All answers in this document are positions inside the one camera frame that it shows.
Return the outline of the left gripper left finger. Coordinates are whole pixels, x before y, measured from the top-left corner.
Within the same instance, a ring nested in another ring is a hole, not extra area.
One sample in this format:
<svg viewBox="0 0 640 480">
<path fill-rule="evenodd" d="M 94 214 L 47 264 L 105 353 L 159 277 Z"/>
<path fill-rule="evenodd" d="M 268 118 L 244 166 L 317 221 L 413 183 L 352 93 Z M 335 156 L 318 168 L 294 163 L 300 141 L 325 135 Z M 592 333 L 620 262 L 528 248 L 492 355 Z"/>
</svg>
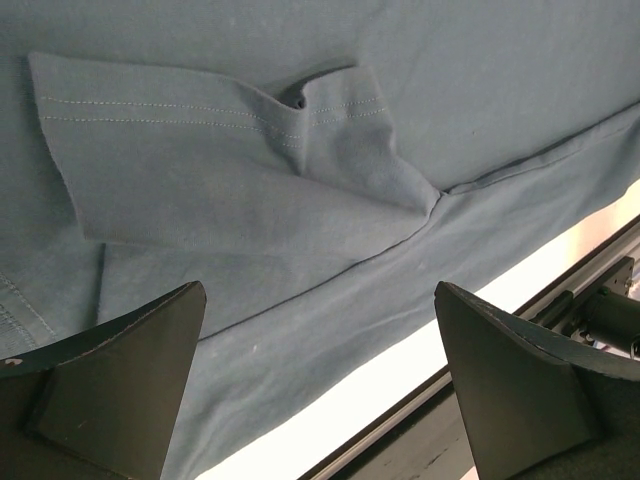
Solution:
<svg viewBox="0 0 640 480">
<path fill-rule="evenodd" d="M 205 307 L 190 282 L 2 360 L 2 478 L 159 478 Z"/>
</svg>

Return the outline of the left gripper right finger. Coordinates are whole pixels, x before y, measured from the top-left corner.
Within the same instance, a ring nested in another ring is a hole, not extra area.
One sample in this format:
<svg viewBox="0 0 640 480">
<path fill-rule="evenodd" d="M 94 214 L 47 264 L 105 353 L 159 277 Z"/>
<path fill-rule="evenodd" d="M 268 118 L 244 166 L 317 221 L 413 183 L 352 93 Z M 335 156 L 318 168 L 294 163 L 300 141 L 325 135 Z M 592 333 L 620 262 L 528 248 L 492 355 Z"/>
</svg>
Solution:
<svg viewBox="0 0 640 480">
<path fill-rule="evenodd" d="M 639 364 L 448 282 L 435 310 L 482 479 L 636 479 Z"/>
</svg>

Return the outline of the teal blue t-shirt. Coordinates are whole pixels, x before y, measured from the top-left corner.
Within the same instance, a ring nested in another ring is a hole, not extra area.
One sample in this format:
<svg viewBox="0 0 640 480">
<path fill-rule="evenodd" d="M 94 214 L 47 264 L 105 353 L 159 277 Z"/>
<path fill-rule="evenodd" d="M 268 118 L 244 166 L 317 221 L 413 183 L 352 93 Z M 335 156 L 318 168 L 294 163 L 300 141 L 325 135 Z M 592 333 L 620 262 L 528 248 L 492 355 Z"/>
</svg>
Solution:
<svg viewBox="0 0 640 480">
<path fill-rule="evenodd" d="M 1 352 L 201 282 L 194 479 L 638 177 L 635 1 L 5 1 Z"/>
</svg>

